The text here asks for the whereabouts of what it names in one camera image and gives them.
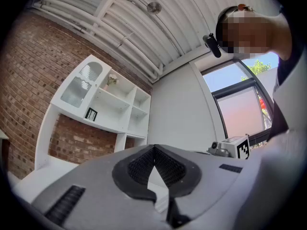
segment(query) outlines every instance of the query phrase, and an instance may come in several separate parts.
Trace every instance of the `small camera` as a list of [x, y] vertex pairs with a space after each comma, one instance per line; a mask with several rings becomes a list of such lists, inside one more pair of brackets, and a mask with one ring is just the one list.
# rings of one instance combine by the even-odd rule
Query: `small camera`
[[229, 157], [229, 151], [221, 148], [221, 145], [220, 142], [213, 142], [211, 147], [208, 149], [208, 152], [215, 156]]

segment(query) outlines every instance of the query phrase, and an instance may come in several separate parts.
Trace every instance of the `white box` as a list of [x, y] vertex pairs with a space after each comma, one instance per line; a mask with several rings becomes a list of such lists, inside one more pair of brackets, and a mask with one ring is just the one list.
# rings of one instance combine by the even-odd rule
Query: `white box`
[[249, 157], [248, 136], [232, 137], [221, 142], [221, 148], [227, 149], [230, 156], [236, 159], [247, 159]]

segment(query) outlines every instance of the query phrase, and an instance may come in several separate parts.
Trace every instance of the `window frame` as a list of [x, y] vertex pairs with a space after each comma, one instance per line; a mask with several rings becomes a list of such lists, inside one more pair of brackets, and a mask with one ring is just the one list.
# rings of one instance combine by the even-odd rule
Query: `window frame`
[[[212, 92], [213, 99], [215, 101], [216, 107], [219, 111], [220, 118], [221, 118], [221, 121], [222, 121], [222, 124], [223, 124], [223, 129], [224, 129], [226, 139], [228, 138], [228, 133], [227, 133], [225, 121], [224, 121], [224, 118], [223, 118], [223, 114], [222, 114], [220, 106], [218, 104], [218, 99], [220, 99], [220, 98], [223, 98], [223, 97], [229, 96], [231, 94], [240, 92], [240, 91], [245, 90], [245, 89], [250, 88], [250, 87], [254, 87], [258, 91], [258, 95], [263, 99], [265, 106], [266, 106], [266, 109], [267, 109], [267, 111], [270, 115], [271, 120], [273, 119], [273, 101], [272, 101], [272, 99], [270, 98], [268, 92], [266, 91], [266, 89], [264, 88], [264, 86], [262, 85], [260, 80], [247, 67], [247, 65], [245, 65], [240, 59], [234, 58], [234, 59], [225, 61], [221, 64], [218, 64], [214, 67], [211, 67], [209, 69], [202, 71], [201, 74], [203, 76], [203, 75], [206, 75], [210, 72], [213, 72], [215, 70], [227, 67], [227, 66], [234, 64], [234, 63], [245, 73], [245, 75], [248, 77], [248, 79], [244, 80], [242, 82], [232, 84], [232, 85], [225, 87], [225, 88], [222, 88], [220, 90]], [[266, 130], [258, 132], [257, 134], [249, 136], [248, 137], [249, 145], [253, 146], [255, 144], [258, 144], [260, 142], [267, 140], [270, 131], [271, 131], [271, 128], [268, 128]]]

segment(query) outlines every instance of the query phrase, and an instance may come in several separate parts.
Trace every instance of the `brick wall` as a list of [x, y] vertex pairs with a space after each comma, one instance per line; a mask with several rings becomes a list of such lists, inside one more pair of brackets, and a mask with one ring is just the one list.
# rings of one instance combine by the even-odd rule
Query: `brick wall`
[[[8, 169], [22, 179], [34, 169], [37, 135], [58, 87], [90, 54], [147, 93], [151, 87], [110, 55], [66, 28], [32, 12], [15, 22], [0, 57], [0, 129], [10, 139]], [[60, 115], [49, 153], [81, 163], [112, 153], [116, 134]], [[128, 139], [126, 147], [133, 147]]]

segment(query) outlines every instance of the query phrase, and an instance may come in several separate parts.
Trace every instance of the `window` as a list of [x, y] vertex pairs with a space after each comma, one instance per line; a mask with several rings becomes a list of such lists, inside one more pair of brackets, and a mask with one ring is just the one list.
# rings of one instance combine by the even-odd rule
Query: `window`
[[272, 126], [273, 103], [252, 70], [234, 59], [202, 74], [218, 107], [225, 136], [248, 134], [251, 146], [264, 142]]

